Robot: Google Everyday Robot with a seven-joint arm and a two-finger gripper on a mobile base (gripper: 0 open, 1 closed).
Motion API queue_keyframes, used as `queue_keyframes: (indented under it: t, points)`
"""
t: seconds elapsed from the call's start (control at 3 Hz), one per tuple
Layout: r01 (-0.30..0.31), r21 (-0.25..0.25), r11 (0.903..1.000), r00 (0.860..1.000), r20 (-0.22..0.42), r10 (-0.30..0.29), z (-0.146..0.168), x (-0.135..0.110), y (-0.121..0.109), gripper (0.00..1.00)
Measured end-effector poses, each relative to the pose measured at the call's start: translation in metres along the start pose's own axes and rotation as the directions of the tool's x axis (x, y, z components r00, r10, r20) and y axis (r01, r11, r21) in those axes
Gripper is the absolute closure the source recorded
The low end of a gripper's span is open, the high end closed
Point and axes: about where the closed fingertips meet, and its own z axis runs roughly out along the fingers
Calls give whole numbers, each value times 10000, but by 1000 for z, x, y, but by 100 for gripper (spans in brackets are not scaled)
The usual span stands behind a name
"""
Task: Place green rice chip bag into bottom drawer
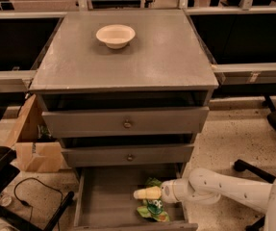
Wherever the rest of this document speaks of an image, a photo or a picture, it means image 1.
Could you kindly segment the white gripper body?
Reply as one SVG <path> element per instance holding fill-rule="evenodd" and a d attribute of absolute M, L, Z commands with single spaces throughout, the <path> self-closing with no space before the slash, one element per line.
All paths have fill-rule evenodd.
<path fill-rule="evenodd" d="M 161 184 L 161 199 L 165 203 L 177 203 L 178 199 L 174 192 L 174 180 L 164 181 Z"/>

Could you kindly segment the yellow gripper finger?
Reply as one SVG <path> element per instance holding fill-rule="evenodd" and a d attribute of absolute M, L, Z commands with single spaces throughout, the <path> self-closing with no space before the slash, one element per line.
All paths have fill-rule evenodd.
<path fill-rule="evenodd" d="M 134 191 L 135 199 L 159 199 L 161 196 L 161 188 L 157 186 Z"/>

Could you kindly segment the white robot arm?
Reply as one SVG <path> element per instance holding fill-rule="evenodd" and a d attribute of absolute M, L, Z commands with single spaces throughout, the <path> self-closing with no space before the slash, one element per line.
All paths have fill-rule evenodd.
<path fill-rule="evenodd" d="M 159 187 L 134 191 L 135 199 L 161 199 L 165 203 L 213 204 L 226 196 L 265 214 L 263 231 L 276 231 L 276 178 L 273 183 L 253 181 L 196 168 L 188 178 L 164 181 Z"/>

